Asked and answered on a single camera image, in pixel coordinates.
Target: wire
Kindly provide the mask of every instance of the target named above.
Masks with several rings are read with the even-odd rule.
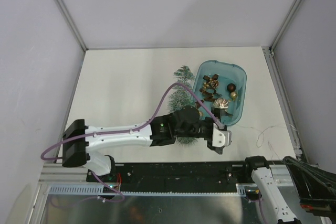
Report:
[[[120,173],[118,173],[118,175],[119,175],[119,188],[120,188],[120,186],[121,186],[121,175],[120,175]]]
[[[113,187],[109,186],[108,184],[106,184],[105,182],[103,182],[98,176],[97,174],[94,173],[94,171],[91,171],[93,176],[96,178],[96,180],[101,183],[104,187],[110,189],[111,191],[115,192],[116,194],[119,194],[122,198],[118,199],[118,200],[110,200],[110,199],[104,199],[103,201],[108,201],[108,202],[122,202],[125,200],[125,195],[121,193],[121,191],[115,190]]]
[[[83,137],[90,137],[90,136],[94,136],[94,135],[109,135],[109,134],[122,134],[122,133],[129,133],[132,131],[139,131],[143,128],[145,128],[146,126],[148,126],[156,117],[157,113],[159,112],[159,109],[165,99],[165,97],[167,96],[168,92],[174,87],[174,86],[180,86],[182,88],[184,88],[186,91],[188,91],[194,98],[195,100],[204,108],[204,110],[211,116],[211,118],[214,120],[214,122],[217,124],[217,126],[220,129],[223,129],[224,125],[220,122],[220,120],[218,118],[215,117],[215,115],[213,113],[211,113],[211,111],[203,104],[203,102],[201,102],[201,100],[197,97],[197,95],[190,90],[186,85],[183,85],[181,83],[174,83],[172,85],[169,86],[169,88],[164,92],[161,101],[159,103],[159,105],[157,106],[153,116],[143,125],[133,128],[133,129],[129,129],[129,130],[119,130],[119,131],[103,131],[103,132],[92,132],[92,133],[88,133],[88,134],[83,134],[83,135],[78,135],[78,136],[74,136],[74,137],[70,137],[66,140],[63,140],[61,142],[58,142],[57,144],[52,145],[51,147],[45,149],[42,153],[41,153],[41,159],[45,160],[45,161],[54,161],[54,160],[58,160],[58,159],[62,159],[62,157],[45,157],[45,155],[50,152],[51,150],[53,150],[54,148],[57,148],[63,144],[69,143],[71,141],[83,138]]]
[[[266,218],[265,218],[264,212],[263,212],[263,210],[262,210],[262,206],[261,206],[261,193],[260,193],[260,192],[258,193],[258,197],[259,197],[260,214],[261,214],[261,217],[263,218],[262,220],[264,221],[265,224],[268,224],[268,223],[267,223],[267,220],[266,220]]]

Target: white table surface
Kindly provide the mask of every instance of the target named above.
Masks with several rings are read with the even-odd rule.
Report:
[[[237,125],[229,127],[233,141],[222,155],[209,150],[201,139],[188,147],[175,143],[162,147],[107,148],[101,152],[113,156],[117,163],[239,161],[254,155],[266,159],[294,157],[261,47],[89,50],[67,126],[76,119],[103,127],[147,121],[164,91],[175,82],[173,72],[187,65],[196,76],[206,60],[234,63],[247,73],[243,116]],[[167,102],[168,99],[159,115],[168,113]],[[273,125],[278,126],[265,131],[264,144],[258,148],[260,132],[249,127],[263,131]]]

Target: black object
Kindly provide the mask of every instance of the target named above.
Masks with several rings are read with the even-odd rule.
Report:
[[[219,120],[222,118],[222,116],[233,116],[232,114],[226,112],[224,109],[211,107],[211,113],[215,115]]]
[[[269,168],[269,164],[264,156],[254,156],[254,157],[247,157],[245,159],[245,171],[247,172],[246,176],[251,176],[252,171],[258,168],[266,167]]]
[[[236,183],[253,183],[244,162],[124,163],[116,164],[121,191],[136,193],[236,193]],[[87,182],[97,182],[88,173]],[[116,182],[104,176],[105,183]]]
[[[278,224],[301,224],[301,221],[298,220],[297,218],[294,218],[293,221],[286,221],[286,222],[284,222],[283,220],[278,220]]]
[[[299,194],[301,207],[315,216],[329,217],[336,221],[336,174],[290,156],[283,161]]]
[[[229,93],[236,91],[236,85],[234,85],[233,83],[230,83],[228,86],[226,86],[227,91],[229,91]]]
[[[84,119],[75,120],[64,132],[63,139],[68,139],[73,136],[85,134]],[[63,167],[80,167],[86,164],[86,160],[89,159],[85,151],[85,137],[71,141],[63,145],[62,151],[62,166]]]

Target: metal frame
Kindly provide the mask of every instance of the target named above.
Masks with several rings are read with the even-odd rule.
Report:
[[[266,63],[269,69],[269,73],[271,75],[274,87],[275,87],[275,91],[280,103],[280,107],[282,110],[282,113],[284,115],[284,119],[285,119],[285,123],[287,126],[287,130],[290,136],[290,139],[292,141],[292,145],[294,148],[294,152],[297,158],[305,158],[304,154],[303,154],[303,150],[301,148],[301,142],[300,142],[300,137],[299,137],[299,133],[297,130],[295,130],[296,124],[293,118],[293,114],[292,111],[290,109],[290,105],[289,105],[289,100],[288,100],[288,96],[286,93],[286,89],[285,86],[283,84],[280,72],[279,72],[279,68],[278,65],[274,59],[274,53],[270,51],[269,48],[267,47],[263,47],[263,52],[265,55],[265,59],[266,59]]]
[[[290,174],[285,165],[270,165],[273,177],[277,186],[293,186]],[[65,168],[61,164],[45,164],[38,188],[36,191],[35,201],[31,213],[29,213],[25,223],[27,224],[40,224],[47,198],[49,194],[72,194],[72,195],[93,195],[88,193],[89,190],[98,190],[102,188],[99,183],[86,182],[87,169],[84,167],[78,168]],[[59,187],[66,190],[72,190],[69,193],[60,193]],[[256,184],[237,184],[238,193],[227,194],[204,194],[203,196],[231,196],[231,197],[245,197],[245,188],[256,187]],[[135,194],[125,192],[125,195],[141,195],[141,196],[155,196],[153,193]],[[180,194],[165,194],[165,196],[177,196]]]
[[[83,50],[83,52],[86,52],[86,50],[88,50],[87,46],[84,43],[84,40],[75,24],[75,22],[73,21],[73,18],[71,17],[67,6],[65,5],[63,0],[55,0],[55,3],[59,9],[59,11],[61,12],[62,16],[64,17],[65,22],[68,24],[71,32],[73,33],[77,43],[79,44],[79,46],[81,47],[81,49]]]
[[[285,34],[290,22],[293,20],[295,14],[297,13],[298,9],[301,7],[304,0],[294,0],[293,4],[289,8],[289,12],[285,17],[285,20],[282,22],[280,29],[278,30],[270,49],[274,51],[277,45],[279,44],[281,38]]]

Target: christmas ornament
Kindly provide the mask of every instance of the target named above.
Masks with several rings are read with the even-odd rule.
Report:
[[[203,83],[203,89],[215,89],[218,87],[218,75],[214,74],[211,78],[209,76],[203,76],[203,79],[206,80],[206,82]]]
[[[217,88],[217,87],[219,86],[219,81],[217,81],[217,80],[212,80],[212,81],[210,82],[210,85],[211,85],[211,87],[213,87],[213,88],[215,89],[215,88]]]
[[[230,83],[227,87],[226,87],[227,91],[234,92],[236,91],[236,85],[234,85],[233,83]]]
[[[227,108],[229,108],[229,102],[224,98],[218,98],[214,101],[214,107],[226,110]]]
[[[193,81],[195,77],[188,66],[182,66],[178,71],[174,72],[174,76],[177,78],[177,82],[192,89],[190,81]],[[184,88],[175,86],[173,90],[175,92],[169,96],[168,102],[168,110],[170,113],[181,110],[187,105],[194,105],[191,95]],[[194,144],[197,139],[193,137],[178,137],[177,141],[182,145],[191,145]]]
[[[236,98],[238,97],[238,93],[236,91],[233,91],[230,93],[230,97],[232,98],[233,101],[235,101]]]

